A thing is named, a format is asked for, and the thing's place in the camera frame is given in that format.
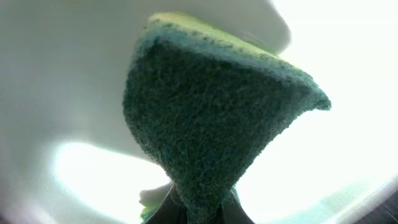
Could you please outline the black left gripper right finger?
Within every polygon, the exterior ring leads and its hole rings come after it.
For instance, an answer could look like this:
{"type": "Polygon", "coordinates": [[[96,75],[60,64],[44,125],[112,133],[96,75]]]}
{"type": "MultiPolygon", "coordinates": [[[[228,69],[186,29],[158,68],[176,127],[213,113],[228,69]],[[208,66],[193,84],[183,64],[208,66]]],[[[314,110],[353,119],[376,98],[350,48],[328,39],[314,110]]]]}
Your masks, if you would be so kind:
{"type": "Polygon", "coordinates": [[[230,190],[222,203],[224,224],[254,224],[242,208],[234,190],[230,190]]]}

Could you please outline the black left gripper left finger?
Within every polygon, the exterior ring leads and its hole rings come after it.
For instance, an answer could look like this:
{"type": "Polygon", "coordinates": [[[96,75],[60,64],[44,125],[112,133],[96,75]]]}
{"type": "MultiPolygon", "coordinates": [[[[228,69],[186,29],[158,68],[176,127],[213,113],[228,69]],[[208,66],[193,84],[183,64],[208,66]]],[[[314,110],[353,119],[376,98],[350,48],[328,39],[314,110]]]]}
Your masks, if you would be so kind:
{"type": "Polygon", "coordinates": [[[145,207],[156,202],[160,204],[145,224],[187,224],[187,212],[174,185],[144,191],[145,207]]]}

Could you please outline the green scouring sponge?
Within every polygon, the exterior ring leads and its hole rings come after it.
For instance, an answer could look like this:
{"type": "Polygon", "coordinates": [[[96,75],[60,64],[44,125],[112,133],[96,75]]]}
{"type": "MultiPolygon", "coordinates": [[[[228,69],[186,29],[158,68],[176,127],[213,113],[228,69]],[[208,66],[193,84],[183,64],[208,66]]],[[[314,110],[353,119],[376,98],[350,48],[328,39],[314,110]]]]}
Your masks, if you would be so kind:
{"type": "Polygon", "coordinates": [[[132,136],[170,177],[187,223],[223,223],[223,201],[264,148],[303,113],[330,108],[303,70],[181,12],[150,16],[123,98],[132,136]]]}

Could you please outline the mint green plate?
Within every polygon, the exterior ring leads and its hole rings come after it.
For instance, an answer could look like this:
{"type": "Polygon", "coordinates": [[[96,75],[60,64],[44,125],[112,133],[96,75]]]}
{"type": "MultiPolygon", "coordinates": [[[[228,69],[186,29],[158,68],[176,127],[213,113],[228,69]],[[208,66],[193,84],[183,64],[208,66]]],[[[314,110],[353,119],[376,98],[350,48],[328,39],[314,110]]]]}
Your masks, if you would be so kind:
{"type": "Polygon", "coordinates": [[[1,216],[139,223],[168,177],[121,100],[155,12],[185,11],[305,70],[332,102],[302,115],[237,184],[256,223],[351,223],[397,177],[396,1],[2,1],[1,216]]]}

